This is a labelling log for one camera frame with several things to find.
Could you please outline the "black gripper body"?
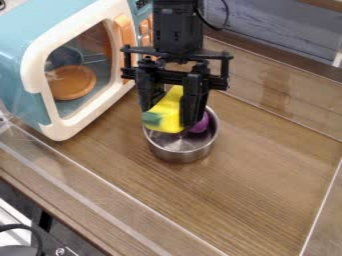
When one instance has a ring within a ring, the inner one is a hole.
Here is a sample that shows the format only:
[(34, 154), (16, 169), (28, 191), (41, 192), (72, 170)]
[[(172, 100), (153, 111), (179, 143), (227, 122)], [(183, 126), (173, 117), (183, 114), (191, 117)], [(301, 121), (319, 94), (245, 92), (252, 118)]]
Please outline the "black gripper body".
[(153, 45), (150, 47), (121, 48), (124, 53), (124, 67), (121, 68), (124, 79), (134, 79), (136, 67), (130, 66), (130, 55), (141, 54), (156, 57), (160, 61), (177, 63), (197, 62), (205, 64), (208, 60), (220, 61), (220, 75), (203, 72), (203, 78), (208, 80), (209, 88), (225, 90), (228, 88), (228, 63), (232, 56), (203, 49), (203, 26), (215, 31), (221, 27), (213, 26), (203, 16), (203, 0), (153, 0), (152, 3)]

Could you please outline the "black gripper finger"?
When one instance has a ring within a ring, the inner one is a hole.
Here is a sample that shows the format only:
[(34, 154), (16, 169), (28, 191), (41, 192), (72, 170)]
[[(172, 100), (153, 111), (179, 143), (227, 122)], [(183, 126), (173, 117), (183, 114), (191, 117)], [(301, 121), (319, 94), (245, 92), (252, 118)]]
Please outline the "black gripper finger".
[(136, 71), (136, 87), (141, 111), (148, 111), (165, 95), (164, 85), (154, 77), (154, 73), (138, 69)]
[(180, 98), (180, 122), (191, 128), (201, 120), (208, 98), (208, 84), (200, 74), (188, 73), (183, 79), (183, 96)]

